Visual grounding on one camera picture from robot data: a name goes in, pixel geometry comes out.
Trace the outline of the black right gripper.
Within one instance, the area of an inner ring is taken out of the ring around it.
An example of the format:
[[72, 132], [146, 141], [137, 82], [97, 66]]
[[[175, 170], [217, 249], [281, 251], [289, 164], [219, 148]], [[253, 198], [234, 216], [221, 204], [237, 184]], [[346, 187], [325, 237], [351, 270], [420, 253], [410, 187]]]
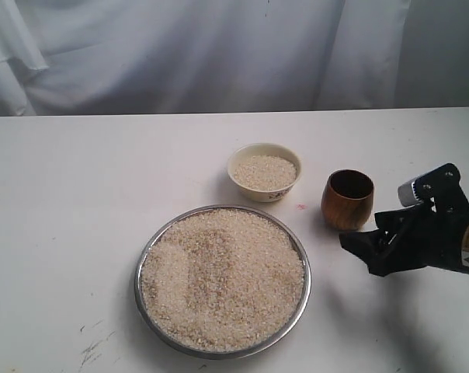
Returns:
[[[376, 230], [339, 234], [341, 247], [378, 277], [435, 267], [469, 274], [469, 212], [415, 205], [374, 215]], [[388, 239], [384, 233], [396, 233]]]

